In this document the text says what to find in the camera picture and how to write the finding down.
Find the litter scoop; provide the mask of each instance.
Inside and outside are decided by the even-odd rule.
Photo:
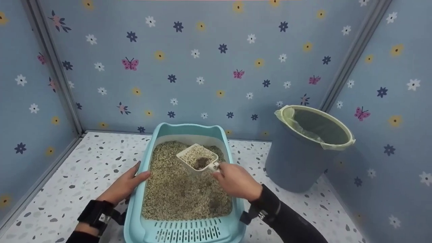
[[[194,144],[178,153],[177,159],[195,176],[199,176],[206,170],[219,172],[219,156],[199,144]]]

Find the sleeve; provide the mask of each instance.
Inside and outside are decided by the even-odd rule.
[[[94,235],[80,232],[80,231],[74,231],[69,236],[69,239],[67,239],[66,243],[98,243],[99,237],[96,237]]]
[[[281,202],[265,185],[259,199],[250,202],[259,211],[265,211],[268,224],[284,243],[327,243],[322,234],[301,215]]]

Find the wall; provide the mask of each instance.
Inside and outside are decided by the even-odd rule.
[[[84,129],[265,140],[278,107],[319,107],[372,3],[41,1]]]
[[[372,242],[432,237],[431,8],[393,0],[330,112],[357,141],[327,175]]]
[[[0,1],[0,225],[75,135],[20,1]]]

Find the hand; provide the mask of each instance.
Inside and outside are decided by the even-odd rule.
[[[123,199],[128,197],[141,182],[147,180],[150,177],[150,171],[145,171],[135,176],[139,167],[140,162],[138,162],[134,167],[130,168],[126,173],[121,175],[96,200],[105,200],[114,204],[114,206],[117,206]]]
[[[243,167],[223,162],[219,169],[221,172],[214,172],[212,176],[218,180],[228,195],[248,201],[257,200],[261,196],[263,186]]]

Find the gray trash bin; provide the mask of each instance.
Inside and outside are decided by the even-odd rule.
[[[291,192],[305,192],[342,150],[354,144],[351,131],[333,116],[306,106],[284,106],[266,160],[269,178]]]

